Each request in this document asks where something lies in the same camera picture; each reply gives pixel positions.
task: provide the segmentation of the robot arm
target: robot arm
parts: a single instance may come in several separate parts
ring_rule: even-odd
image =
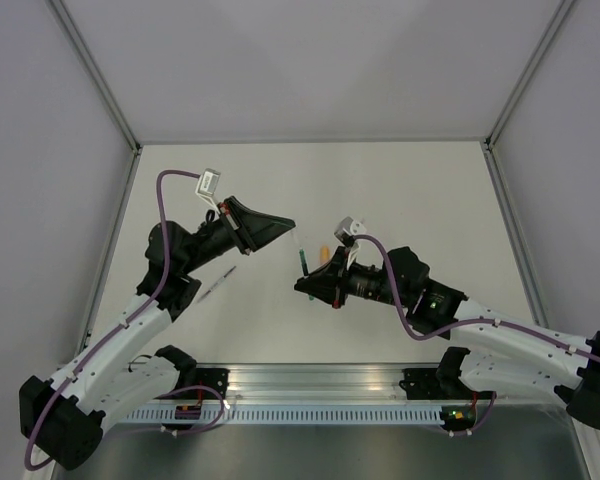
[[[398,313],[411,338],[439,336],[458,346],[447,350],[436,372],[440,387],[452,398],[493,391],[566,404],[573,418],[600,430],[600,332],[587,339],[495,312],[429,278],[429,266],[409,247],[385,252],[350,217],[335,233],[343,246],[328,263],[298,279],[295,290],[333,308],[344,306],[349,295],[399,303]],[[352,261],[360,239],[379,248],[381,268]]]
[[[158,178],[161,223],[149,234],[145,252],[149,268],[136,295],[80,355],[48,380],[32,376],[20,388],[20,428],[30,439],[29,456],[35,443],[50,459],[74,469],[91,456],[104,433],[121,418],[175,387],[192,385],[195,360],[172,346],[161,348],[134,371],[125,367],[191,304],[201,282],[189,273],[233,247],[245,255],[255,252],[295,227],[293,220],[254,212],[234,197],[215,202],[213,190],[219,174],[206,170],[196,193],[214,210],[191,234],[164,218],[160,181],[166,173],[197,177],[167,171]],[[27,458],[25,465],[35,470],[48,461],[31,465]]]

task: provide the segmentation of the pen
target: pen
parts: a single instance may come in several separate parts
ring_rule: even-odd
[[[218,288],[220,285],[222,285],[222,282],[224,282],[227,279],[227,277],[234,272],[235,269],[236,269],[236,266],[234,265],[233,267],[231,267],[227,271],[227,273],[225,273],[218,280],[216,280],[216,283],[214,283],[213,285],[211,285],[211,287],[209,287],[209,290],[207,290],[206,292],[204,292],[200,296],[200,298],[196,301],[196,303],[200,303],[202,300],[204,300],[205,298],[207,298],[211,292],[213,292],[216,288]]]

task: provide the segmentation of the black wire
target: black wire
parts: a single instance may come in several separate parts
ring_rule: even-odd
[[[131,370],[131,364],[135,363],[135,361],[139,358],[146,358],[146,359],[151,359],[151,355],[138,355],[136,358],[134,358],[133,360],[131,360],[129,362],[129,372],[133,372],[133,370]]]

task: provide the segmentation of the table surface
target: table surface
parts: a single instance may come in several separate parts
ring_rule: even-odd
[[[144,250],[158,222],[155,180],[164,169],[222,172],[218,199],[296,221],[309,269],[346,216],[363,219],[387,249],[408,245],[431,277],[531,322],[522,283],[478,142],[146,146],[139,160],[93,326],[97,335],[123,311],[146,273]],[[167,217],[193,232],[206,205],[195,180],[167,177]],[[382,263],[363,244],[360,263]],[[395,309],[350,297],[340,310],[293,290],[302,275],[291,235],[241,256],[237,249],[192,276],[206,291],[141,351],[173,344],[204,363],[437,362],[447,341],[410,340]]]

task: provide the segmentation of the orange object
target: orange object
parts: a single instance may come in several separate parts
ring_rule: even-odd
[[[323,245],[320,247],[320,265],[324,265],[331,258],[331,252],[329,252],[329,247]]]

